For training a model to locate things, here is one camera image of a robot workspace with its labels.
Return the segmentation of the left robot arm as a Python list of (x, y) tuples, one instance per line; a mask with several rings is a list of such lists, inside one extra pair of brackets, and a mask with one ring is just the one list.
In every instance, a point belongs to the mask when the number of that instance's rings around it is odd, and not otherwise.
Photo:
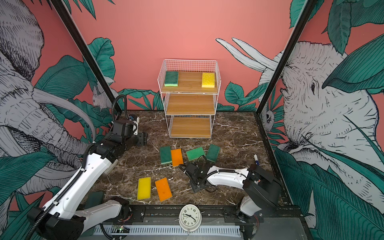
[(123, 119), (113, 116), (110, 132), (86, 148), (81, 167), (54, 198), (43, 208), (29, 211), (27, 218), (32, 226), (25, 237), (27, 240), (34, 233), (47, 240), (76, 240), (106, 220), (117, 219), (120, 223), (130, 220), (133, 215), (130, 203), (119, 197), (78, 211), (82, 199), (101, 175), (111, 172), (130, 148), (147, 144), (148, 134), (139, 132), (139, 117), (124, 114)]

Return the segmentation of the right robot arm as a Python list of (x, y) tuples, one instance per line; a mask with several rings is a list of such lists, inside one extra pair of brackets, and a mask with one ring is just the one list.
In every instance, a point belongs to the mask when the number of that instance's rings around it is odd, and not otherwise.
[(279, 205), (282, 183), (270, 172), (256, 164), (245, 169), (225, 169), (205, 164), (180, 164), (179, 169), (190, 179), (192, 190), (227, 186), (245, 191), (246, 196), (230, 216), (246, 222), (258, 212), (273, 213)]

